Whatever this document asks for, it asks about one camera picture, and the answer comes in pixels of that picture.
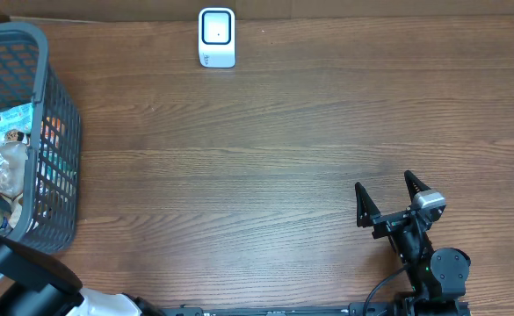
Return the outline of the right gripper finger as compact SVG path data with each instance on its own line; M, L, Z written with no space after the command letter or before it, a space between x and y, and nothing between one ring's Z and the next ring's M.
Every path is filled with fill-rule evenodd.
M355 194L357 200L357 226L373 226L380 217L380 210L360 182L355 183Z
M419 180L415 176L415 174L410 170L406 170L404 172L404 179L405 179L405 183L407 185L410 200L413 200L414 196L417 193L431 189L428 185L426 185L421 180Z

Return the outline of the clear brown bread bag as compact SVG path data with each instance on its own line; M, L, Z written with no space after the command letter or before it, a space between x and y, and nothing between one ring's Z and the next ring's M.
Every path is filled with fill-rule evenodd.
M0 233L14 228L22 214L28 137L11 129L0 141Z

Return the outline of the orange snack packet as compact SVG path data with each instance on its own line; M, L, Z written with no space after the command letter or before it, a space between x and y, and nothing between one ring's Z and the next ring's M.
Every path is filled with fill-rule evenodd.
M41 122L40 127L40 135L46 140L47 144L60 148L62 137L67 134L65 124L59 118L46 117L46 122Z

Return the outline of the small teal white packet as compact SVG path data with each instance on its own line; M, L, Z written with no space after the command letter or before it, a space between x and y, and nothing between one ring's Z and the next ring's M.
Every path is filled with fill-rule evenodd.
M53 150L42 155L47 160L40 163L40 174L68 195L76 191L76 171Z

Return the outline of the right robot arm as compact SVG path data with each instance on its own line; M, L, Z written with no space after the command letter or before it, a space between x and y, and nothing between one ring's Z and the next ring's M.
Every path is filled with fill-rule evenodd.
M471 259L458 248L434 249L427 232L446 207L445 197L407 170L404 172L410 204L404 210L382 214L366 188L355 183L357 226L371 227L374 239L387 238L402 267L380 281L362 303L351 303L350 315L468 315L466 294ZM405 273L411 291L391 302L374 303L378 290Z

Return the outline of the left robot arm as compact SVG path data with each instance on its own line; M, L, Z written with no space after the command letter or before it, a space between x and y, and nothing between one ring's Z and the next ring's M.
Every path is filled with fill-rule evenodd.
M14 284L0 297L0 315L162 315L142 298L83 287L51 255L0 236L0 274Z

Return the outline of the white barcode scanner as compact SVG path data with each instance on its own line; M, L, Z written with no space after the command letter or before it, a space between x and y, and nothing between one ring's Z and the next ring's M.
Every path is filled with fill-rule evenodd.
M235 66L235 14L225 7L206 7L199 13L198 50L205 68Z

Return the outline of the teal white snack packet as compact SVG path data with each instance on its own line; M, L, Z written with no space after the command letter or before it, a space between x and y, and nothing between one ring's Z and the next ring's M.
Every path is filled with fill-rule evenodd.
M0 147L4 143L29 143L33 127L33 104L22 104L0 111Z

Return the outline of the grey plastic shopping basket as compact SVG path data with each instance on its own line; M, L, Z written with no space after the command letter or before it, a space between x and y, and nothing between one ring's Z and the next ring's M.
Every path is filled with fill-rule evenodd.
M81 117L49 62L38 27L0 24L0 111L33 107L25 161L21 219L9 238L47 254L76 235L82 140Z

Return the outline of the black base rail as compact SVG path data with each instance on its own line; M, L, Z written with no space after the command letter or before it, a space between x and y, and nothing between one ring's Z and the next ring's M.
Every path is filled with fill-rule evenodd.
M393 303L369 303L364 312L363 302L350 303L347 306L308 306L308 307L268 307L209 309L200 307L163 308L166 316L391 316L407 315Z

